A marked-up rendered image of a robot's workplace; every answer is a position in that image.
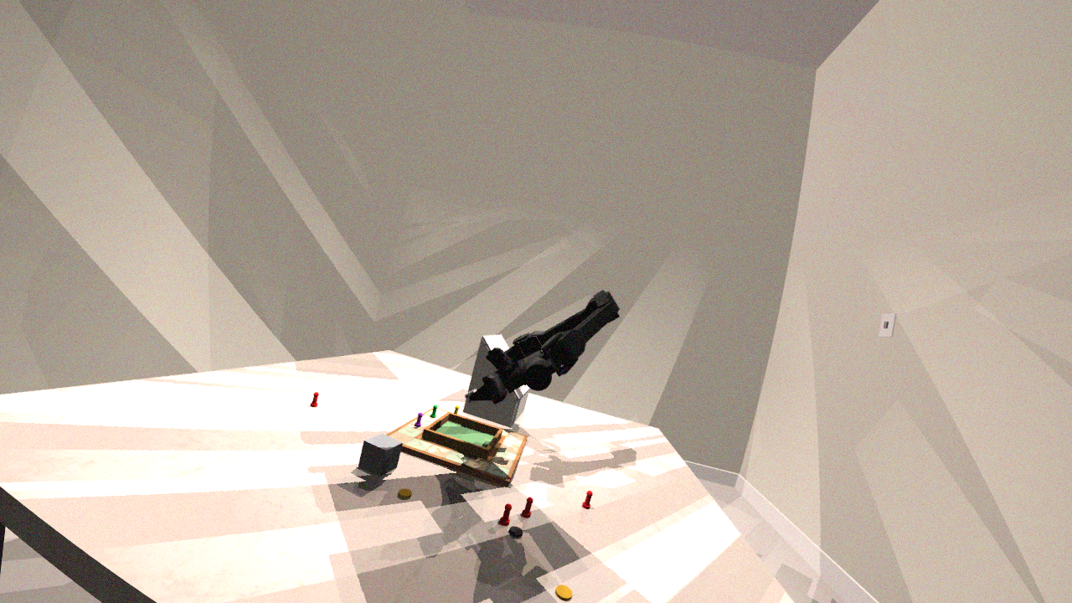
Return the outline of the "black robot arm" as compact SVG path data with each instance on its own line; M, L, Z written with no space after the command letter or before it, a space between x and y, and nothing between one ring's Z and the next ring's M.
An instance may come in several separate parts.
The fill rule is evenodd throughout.
M568 317L548 330L524 333L513 339L513 345L504 352L501 348L487 351L486 361L497 367L498 376L513 368L523 359L526 368L524 380L531 389L546 389L552 373L568 373L585 352L587 341L607 323L619 319L619 306L609 291L598 291L582 312ZM519 341L519 343L518 343ZM562 368L560 366L564 365Z

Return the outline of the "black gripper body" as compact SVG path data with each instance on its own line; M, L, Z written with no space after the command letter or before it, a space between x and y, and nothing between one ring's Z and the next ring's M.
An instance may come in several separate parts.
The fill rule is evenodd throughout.
M526 385L524 380L525 370L523 359L521 359L513 363L513 368L507 370L506 373L501 376L492 373L482 379L494 405L505 400L507 392L512 393L513 389Z

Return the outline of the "orange square board track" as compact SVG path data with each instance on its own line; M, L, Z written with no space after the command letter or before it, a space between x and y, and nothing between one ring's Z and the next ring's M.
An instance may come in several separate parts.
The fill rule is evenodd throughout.
M417 420L417 417L416 417L416 420ZM412 423L412 421L414 421L414 420L407 421L407 423L405 424L405 426L398 427L397 429L392 430L390 433L387 433L387 436L390 436L391 433L397 432L399 429L401 429L403 427L406 427L410 423ZM436 443L436 442L433 442L433 441L428 441L427 439L421 438L422 435L425 435L425 433L418 433L417 436L415 436L415 438L419 439L421 441L429 442L431 444L435 444L436 446L441 446L441 447L444 447L444 448L448 448L448 450L455 451L456 453L461 453L461 454L471 456L472 458L477 458L477 459L479 459L479 461L486 461L486 462L489 462L489 464L491 464L493 461L493 457L497 454L498 446L501 446L501 444L504 442L504 440L506 438L506 436L504 436L504 435L498 436L497 445L492 448L490 456L487 459L485 459L485 458L481 458L479 456L474 456L472 454L464 453L464 451L459 451L457 448L450 448L448 446L444 446L444 444L440 444L440 443ZM517 468L517 464L519 462L519 459L521 457L520 455L521 455L521 453L523 451L524 444L526 442L526 438L528 438L525 435L522 435L522 433L520 433L520 435L524 436L524 438L523 438L522 443L520 444L519 453L516 455L516 458L513 458L512 470L509 471L507 477L493 476L492 474L486 473L485 471L479 471L479 470L477 470L475 468L470 468L466 465L456 464L455 461L448 461L447 459L445 459L443 457L434 456L434 455L432 455L430 453L425 453L425 451L421 451L421 450L418 450L418 448L413 448L413 447L406 446L405 444L402 445L401 451L403 453L411 454L412 456L417 456L419 458L422 458L422 459L425 459L425 461L431 461L431 462L434 462L434 464L440 464L442 466L445 466L446 468L451 468L453 470L461 471L463 473L468 474L468 476L482 477L482 480L485 480L485 481L488 481L488 482L491 482L491 483L496 483L498 485L504 485L505 487L508 487L510 481L512 481L512 477L513 477L513 469Z

